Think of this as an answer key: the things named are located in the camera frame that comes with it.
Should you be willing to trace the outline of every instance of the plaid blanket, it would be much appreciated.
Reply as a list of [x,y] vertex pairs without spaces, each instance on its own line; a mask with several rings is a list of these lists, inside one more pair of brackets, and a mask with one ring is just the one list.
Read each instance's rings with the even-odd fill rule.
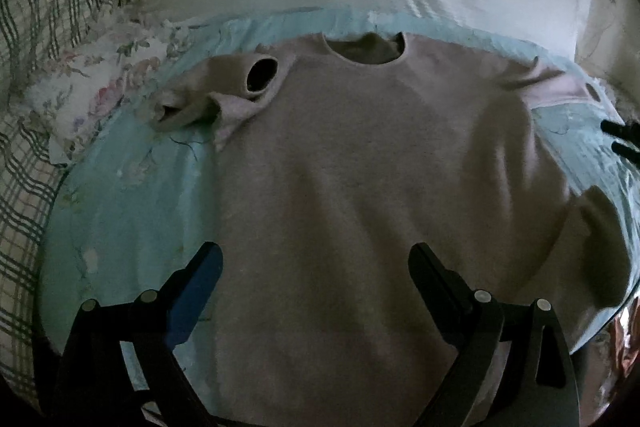
[[[48,58],[78,45],[91,20],[123,0],[0,0],[0,110]],[[0,375],[35,407],[31,349],[38,252],[64,171],[48,137],[0,116]]]

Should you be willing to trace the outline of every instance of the bed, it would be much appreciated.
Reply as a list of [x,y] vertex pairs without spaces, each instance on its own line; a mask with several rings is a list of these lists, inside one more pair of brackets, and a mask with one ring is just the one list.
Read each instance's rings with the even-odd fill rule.
[[[581,194],[596,185],[614,204],[628,254],[628,271],[618,281],[624,298],[591,312],[572,333],[572,350],[596,337],[636,292],[640,174],[610,152],[610,139],[593,132],[604,118],[621,120],[603,86],[572,62],[576,0],[62,0],[57,9],[34,1],[0,0],[7,43],[2,75],[12,79],[3,84],[12,101],[1,134],[2,254],[10,274],[2,283],[10,331],[2,345],[11,348],[4,348],[1,367],[11,388],[34,405],[34,298],[39,334],[60,351],[83,300],[107,305],[159,287],[216,229],[214,201],[198,197],[215,191],[197,175],[214,169],[210,128],[159,137],[140,125],[133,109],[203,58],[308,33],[340,39],[409,31],[521,62],[542,57],[589,83],[598,105],[532,111],[571,190]],[[120,147],[121,140],[129,146]],[[159,211],[153,218],[149,201]],[[118,233],[114,216],[128,223]],[[176,355],[215,412],[218,397],[203,347],[211,313]],[[125,353],[143,387],[130,349]]]

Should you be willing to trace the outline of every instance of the teal bed sheet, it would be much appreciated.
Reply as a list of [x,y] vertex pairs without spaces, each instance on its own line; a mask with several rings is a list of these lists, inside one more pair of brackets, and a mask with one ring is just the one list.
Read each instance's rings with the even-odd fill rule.
[[[351,9],[317,9],[261,18],[209,20],[194,29],[192,48],[158,72],[156,86],[211,55],[252,51],[302,34],[330,38],[375,31],[407,31],[494,51],[516,60],[543,60],[584,73],[530,42],[461,28],[442,19],[379,14]],[[604,90],[596,84],[603,99]],[[133,104],[107,124],[86,157],[68,175],[50,217],[40,273],[38,311],[47,336],[62,352],[79,305],[132,301],[159,288],[204,241],[216,240],[216,156],[208,126],[156,134],[136,119]],[[599,130],[607,114],[583,104],[539,108],[534,121],[551,154],[580,193],[600,186],[616,205],[632,264],[628,291],[639,273],[638,187],[640,174],[610,151]],[[577,349],[616,312],[606,309],[584,332]],[[187,378],[205,406],[216,411],[215,367],[207,337],[215,318],[205,309],[191,338],[175,349]],[[124,348],[134,381],[143,385],[130,347]]]

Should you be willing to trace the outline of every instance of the plaid fabric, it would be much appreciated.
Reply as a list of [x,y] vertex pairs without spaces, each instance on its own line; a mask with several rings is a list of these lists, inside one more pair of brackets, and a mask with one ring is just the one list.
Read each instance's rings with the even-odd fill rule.
[[[78,45],[123,0],[0,0],[0,112],[38,63]],[[38,408],[31,348],[38,252],[63,180],[48,136],[0,116],[0,375]]]
[[91,20],[122,0],[0,0],[0,107],[37,63],[77,46]]
[[0,123],[0,373],[36,406],[31,319],[38,249],[64,175],[47,161],[48,142],[17,118]]

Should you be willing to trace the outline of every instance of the silver screw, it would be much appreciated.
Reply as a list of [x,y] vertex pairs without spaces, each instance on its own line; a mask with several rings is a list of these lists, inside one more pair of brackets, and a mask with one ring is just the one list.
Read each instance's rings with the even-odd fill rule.
[[158,298],[158,292],[156,290],[146,290],[140,295],[140,300],[146,304],[155,301]]
[[93,310],[95,308],[95,305],[98,303],[97,300],[95,299],[89,299],[88,301],[84,301],[82,303],[82,311],[83,312],[90,312],[91,310]]
[[543,312],[551,311],[551,303],[546,299],[538,299],[538,308]]
[[477,290],[476,293],[474,293],[474,298],[476,301],[482,303],[491,302],[491,293],[484,290]]

